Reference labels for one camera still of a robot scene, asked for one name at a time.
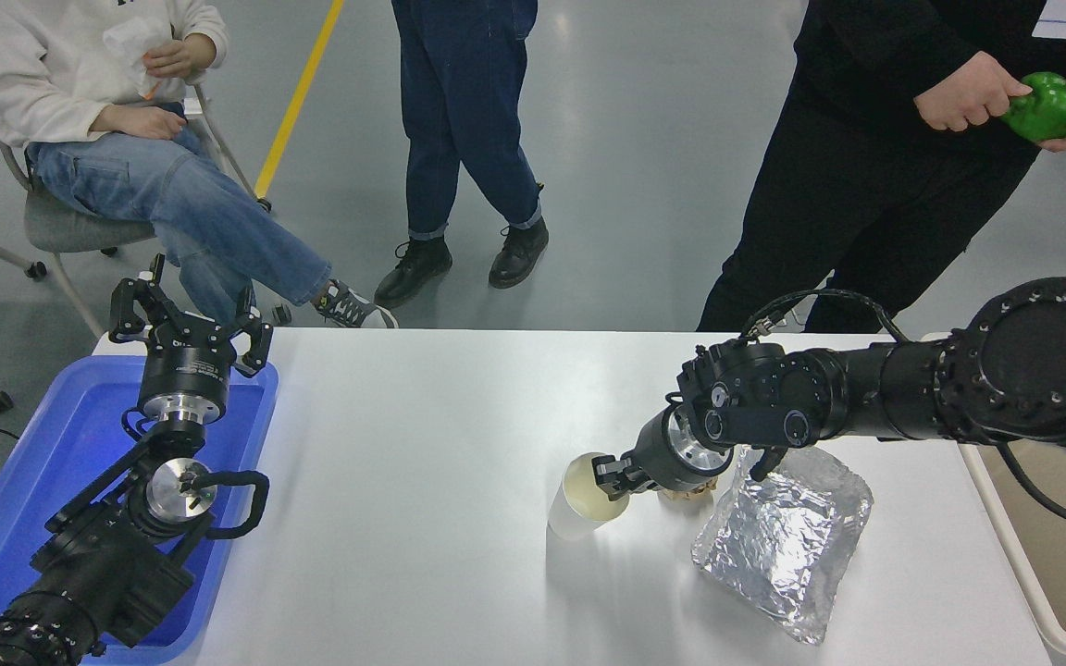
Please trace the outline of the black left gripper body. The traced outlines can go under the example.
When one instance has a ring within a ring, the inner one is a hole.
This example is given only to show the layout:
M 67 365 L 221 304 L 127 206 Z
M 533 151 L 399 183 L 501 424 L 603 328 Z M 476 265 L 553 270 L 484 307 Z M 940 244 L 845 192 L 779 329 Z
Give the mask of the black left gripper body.
M 145 346 L 141 401 L 166 395 L 228 399 L 236 358 L 231 342 L 207 330 L 185 334 L 178 327 L 159 326 L 149 332 Z

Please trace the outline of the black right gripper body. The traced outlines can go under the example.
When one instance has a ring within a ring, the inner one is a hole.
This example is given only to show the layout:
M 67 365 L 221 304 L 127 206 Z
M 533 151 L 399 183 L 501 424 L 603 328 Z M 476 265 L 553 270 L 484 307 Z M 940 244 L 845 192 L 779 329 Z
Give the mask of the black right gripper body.
M 691 490 L 697 487 L 697 474 L 685 456 L 688 435 L 678 422 L 676 406 L 667 406 L 640 428 L 630 460 L 657 486 Z

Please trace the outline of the seated person's right hand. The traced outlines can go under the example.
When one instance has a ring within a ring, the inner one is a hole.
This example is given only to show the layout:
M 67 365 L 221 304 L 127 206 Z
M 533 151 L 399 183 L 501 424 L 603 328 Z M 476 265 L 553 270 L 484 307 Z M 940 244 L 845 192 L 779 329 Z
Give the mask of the seated person's right hand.
M 104 105 L 91 132 L 122 132 L 132 139 L 173 140 L 185 130 L 185 118 L 156 105 Z

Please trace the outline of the seated person's left hand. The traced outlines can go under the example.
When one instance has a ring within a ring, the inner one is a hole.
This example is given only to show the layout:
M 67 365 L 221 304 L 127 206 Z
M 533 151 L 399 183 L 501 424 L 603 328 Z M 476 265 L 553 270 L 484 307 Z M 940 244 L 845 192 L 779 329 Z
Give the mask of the seated person's left hand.
M 190 79 L 207 71 L 219 55 L 215 42 L 201 33 L 190 33 L 183 39 L 161 43 L 145 52 L 145 72 L 156 79 Z

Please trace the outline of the standing person's right hand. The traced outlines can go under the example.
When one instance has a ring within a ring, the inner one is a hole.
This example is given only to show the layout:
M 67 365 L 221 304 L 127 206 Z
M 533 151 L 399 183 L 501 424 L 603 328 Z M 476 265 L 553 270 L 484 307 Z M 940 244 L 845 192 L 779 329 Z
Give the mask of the standing person's right hand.
M 1012 100 L 1032 91 L 995 56 L 978 52 L 912 102 L 930 128 L 962 132 L 1003 117 Z

